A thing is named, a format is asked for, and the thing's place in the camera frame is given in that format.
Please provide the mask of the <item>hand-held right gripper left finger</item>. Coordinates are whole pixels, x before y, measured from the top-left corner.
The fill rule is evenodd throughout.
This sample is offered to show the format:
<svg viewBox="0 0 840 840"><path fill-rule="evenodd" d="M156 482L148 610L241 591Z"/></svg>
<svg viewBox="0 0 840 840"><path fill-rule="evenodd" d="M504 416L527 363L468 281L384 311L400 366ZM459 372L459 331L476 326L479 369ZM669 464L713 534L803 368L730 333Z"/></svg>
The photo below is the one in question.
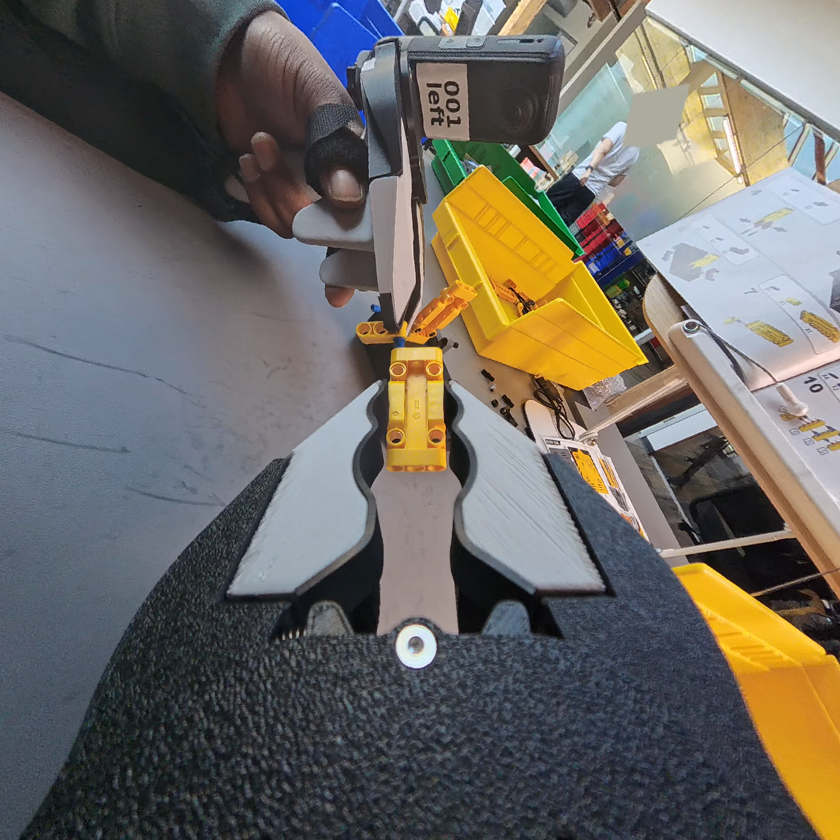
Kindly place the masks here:
<svg viewBox="0 0 840 840"><path fill-rule="evenodd" d="M382 470L377 381L290 454L227 595L302 598L352 560L376 525L372 484Z"/></svg>

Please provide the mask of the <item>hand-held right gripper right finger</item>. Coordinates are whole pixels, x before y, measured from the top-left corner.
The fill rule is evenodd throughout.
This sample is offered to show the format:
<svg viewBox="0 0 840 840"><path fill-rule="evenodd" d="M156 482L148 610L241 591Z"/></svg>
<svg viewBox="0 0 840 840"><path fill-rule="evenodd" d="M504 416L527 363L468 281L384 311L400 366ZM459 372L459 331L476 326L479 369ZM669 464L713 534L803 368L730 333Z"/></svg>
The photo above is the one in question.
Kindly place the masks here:
<svg viewBox="0 0 840 840"><path fill-rule="evenodd" d="M467 475L454 524L467 550L529 595L603 594L605 583L533 441L452 384Z"/></svg>

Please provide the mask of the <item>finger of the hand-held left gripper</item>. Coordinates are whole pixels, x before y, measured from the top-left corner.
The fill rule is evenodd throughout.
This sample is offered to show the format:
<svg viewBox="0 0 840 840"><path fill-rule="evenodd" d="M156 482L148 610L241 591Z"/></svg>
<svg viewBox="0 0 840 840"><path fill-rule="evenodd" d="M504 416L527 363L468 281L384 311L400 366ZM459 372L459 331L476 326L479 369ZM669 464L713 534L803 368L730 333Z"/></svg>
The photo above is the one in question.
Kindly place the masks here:
<svg viewBox="0 0 840 840"><path fill-rule="evenodd" d="M382 314L401 328L417 282L415 212L409 174L374 180L374 258Z"/></svg>
<svg viewBox="0 0 840 840"><path fill-rule="evenodd" d="M424 300L425 248L424 208L427 203L425 165L415 166L415 317L418 316Z"/></svg>

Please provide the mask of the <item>black lego model yellow beam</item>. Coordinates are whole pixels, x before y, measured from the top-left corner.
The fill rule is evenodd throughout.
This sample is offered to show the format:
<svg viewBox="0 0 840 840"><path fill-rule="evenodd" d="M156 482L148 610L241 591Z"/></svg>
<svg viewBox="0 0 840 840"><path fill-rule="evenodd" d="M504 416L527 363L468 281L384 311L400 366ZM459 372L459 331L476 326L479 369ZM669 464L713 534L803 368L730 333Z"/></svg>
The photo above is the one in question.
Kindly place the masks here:
<svg viewBox="0 0 840 840"><path fill-rule="evenodd" d="M393 333L394 350L442 353L435 344L438 334L468 308L476 294L474 287L460 280L451 283L415 316L412 323L404 321Z"/></svg>

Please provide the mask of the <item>yellow storage bin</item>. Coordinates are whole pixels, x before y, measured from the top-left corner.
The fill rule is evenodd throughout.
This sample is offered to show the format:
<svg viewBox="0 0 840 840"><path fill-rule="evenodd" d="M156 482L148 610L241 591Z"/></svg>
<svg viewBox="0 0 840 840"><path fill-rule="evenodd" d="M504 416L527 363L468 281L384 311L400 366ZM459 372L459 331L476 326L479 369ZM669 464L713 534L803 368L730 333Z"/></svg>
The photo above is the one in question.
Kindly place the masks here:
<svg viewBox="0 0 840 840"><path fill-rule="evenodd" d="M821 838L839 838L839 664L703 563L674 568L734 673L782 781Z"/></svg>
<svg viewBox="0 0 840 840"><path fill-rule="evenodd" d="M476 351L582 390L647 362L586 266L486 167L434 211L432 247L448 281L474 287L463 319ZM513 280L539 308L522 317L491 282Z"/></svg>

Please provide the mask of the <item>yellow lego panel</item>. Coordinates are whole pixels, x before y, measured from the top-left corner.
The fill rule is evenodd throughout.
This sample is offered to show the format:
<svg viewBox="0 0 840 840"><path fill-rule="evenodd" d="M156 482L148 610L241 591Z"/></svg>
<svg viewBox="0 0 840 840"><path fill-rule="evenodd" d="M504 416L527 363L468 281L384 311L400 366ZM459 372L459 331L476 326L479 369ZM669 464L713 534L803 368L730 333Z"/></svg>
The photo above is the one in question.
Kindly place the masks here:
<svg viewBox="0 0 840 840"><path fill-rule="evenodd" d="M446 470L441 349L434 346L395 348L390 362L385 467L392 473Z"/></svg>

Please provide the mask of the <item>person's left forearm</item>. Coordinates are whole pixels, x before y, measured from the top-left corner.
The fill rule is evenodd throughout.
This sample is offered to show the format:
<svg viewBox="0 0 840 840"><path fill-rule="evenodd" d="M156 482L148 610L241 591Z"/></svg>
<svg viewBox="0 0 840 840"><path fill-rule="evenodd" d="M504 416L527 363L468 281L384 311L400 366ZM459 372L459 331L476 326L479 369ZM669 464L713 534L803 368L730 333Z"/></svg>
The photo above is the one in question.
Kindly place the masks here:
<svg viewBox="0 0 840 840"><path fill-rule="evenodd" d="M1 88L222 222L256 222L228 190L235 155L215 83L237 32L274 2L1 2Z"/></svg>

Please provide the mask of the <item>heap of yellow lego parts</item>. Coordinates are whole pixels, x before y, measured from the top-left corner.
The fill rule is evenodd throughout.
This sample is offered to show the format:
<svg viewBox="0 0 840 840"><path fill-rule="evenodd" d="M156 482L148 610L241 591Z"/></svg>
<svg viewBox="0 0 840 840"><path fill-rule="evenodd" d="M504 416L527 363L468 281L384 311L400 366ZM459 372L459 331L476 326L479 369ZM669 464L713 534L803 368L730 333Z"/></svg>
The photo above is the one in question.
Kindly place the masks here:
<svg viewBox="0 0 840 840"><path fill-rule="evenodd" d="M537 302L531 299L523 290L520 290L513 280L508 279L504 283L492 281L491 284L497 297L511 304L517 310L519 317L539 308Z"/></svg>

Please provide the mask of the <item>pile of loose lego pieces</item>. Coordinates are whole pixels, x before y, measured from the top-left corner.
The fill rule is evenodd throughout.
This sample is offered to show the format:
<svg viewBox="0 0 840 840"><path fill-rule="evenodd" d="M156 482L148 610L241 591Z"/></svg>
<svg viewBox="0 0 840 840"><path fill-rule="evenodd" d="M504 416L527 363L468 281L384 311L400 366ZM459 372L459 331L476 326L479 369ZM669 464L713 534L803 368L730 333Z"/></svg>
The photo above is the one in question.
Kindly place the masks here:
<svg viewBox="0 0 840 840"><path fill-rule="evenodd" d="M507 408L509 416L523 430L526 424L523 406L532 398L530 374L504 364L479 360L476 377L475 394L479 399L496 414Z"/></svg>

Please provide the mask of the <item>open lego instruction manual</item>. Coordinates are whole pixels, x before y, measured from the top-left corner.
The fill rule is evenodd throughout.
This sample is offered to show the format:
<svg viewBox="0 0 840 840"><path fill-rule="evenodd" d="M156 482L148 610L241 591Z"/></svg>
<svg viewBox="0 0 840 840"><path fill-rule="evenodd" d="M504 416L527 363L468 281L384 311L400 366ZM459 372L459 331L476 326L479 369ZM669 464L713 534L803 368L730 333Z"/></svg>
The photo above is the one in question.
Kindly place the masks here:
<svg viewBox="0 0 840 840"><path fill-rule="evenodd" d="M838 194L783 169L637 245L808 465L837 473Z"/></svg>

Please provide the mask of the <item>sticker sheet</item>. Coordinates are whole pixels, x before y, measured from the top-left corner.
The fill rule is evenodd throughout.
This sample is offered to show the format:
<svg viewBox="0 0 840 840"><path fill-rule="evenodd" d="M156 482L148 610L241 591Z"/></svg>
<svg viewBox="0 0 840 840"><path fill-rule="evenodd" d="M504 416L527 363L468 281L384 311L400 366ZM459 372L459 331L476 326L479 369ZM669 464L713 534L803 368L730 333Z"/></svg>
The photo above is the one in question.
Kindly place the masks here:
<svg viewBox="0 0 840 840"><path fill-rule="evenodd" d="M648 540L644 526L612 460L596 446L568 440L562 440L560 444L569 453L570 463L581 478L643 539Z"/></svg>

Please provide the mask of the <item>green storage bin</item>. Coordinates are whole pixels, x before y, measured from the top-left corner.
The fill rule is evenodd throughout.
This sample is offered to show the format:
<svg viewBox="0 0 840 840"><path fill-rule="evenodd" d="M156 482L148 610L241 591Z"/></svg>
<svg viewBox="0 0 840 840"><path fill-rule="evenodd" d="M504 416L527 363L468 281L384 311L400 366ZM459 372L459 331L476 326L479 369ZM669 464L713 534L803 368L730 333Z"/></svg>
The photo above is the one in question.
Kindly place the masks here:
<svg viewBox="0 0 840 840"><path fill-rule="evenodd" d="M535 181L502 144L429 140L427 146L434 150L432 168L444 194L450 193L473 172L466 165L467 161L473 161L476 166L486 167L539 221L571 249L574 257L584 256L583 248L550 199L538 190Z"/></svg>

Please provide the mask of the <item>blue storage bin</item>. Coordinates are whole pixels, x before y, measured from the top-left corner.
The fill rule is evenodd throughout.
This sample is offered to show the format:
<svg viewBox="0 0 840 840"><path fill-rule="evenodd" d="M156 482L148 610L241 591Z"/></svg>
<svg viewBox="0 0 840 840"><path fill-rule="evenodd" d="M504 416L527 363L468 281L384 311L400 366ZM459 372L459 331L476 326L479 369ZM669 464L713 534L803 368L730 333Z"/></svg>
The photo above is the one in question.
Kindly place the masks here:
<svg viewBox="0 0 840 840"><path fill-rule="evenodd" d="M277 1L345 86L358 55L402 30L379 1Z"/></svg>

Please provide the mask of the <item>stack of coloured small bins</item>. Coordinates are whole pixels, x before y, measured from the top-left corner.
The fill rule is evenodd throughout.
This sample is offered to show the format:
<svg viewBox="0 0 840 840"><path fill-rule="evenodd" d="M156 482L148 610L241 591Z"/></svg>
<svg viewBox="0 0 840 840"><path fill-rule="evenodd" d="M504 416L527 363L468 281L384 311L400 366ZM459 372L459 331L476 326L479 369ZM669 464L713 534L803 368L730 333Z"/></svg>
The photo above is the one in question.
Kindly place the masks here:
<svg viewBox="0 0 840 840"><path fill-rule="evenodd" d="M574 237L581 260L602 288L633 269L644 258L618 220L602 203L593 203L575 221Z"/></svg>

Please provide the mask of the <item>white document stand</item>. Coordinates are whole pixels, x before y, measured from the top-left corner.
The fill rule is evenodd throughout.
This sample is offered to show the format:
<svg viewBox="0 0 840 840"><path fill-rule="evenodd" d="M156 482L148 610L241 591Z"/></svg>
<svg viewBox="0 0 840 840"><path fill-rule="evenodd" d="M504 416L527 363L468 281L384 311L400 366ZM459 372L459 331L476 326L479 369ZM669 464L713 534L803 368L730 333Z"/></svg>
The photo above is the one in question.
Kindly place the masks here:
<svg viewBox="0 0 840 840"><path fill-rule="evenodd" d="M735 447L787 528L838 592L838 496L761 406L721 346L696 321L667 333L676 365Z"/></svg>

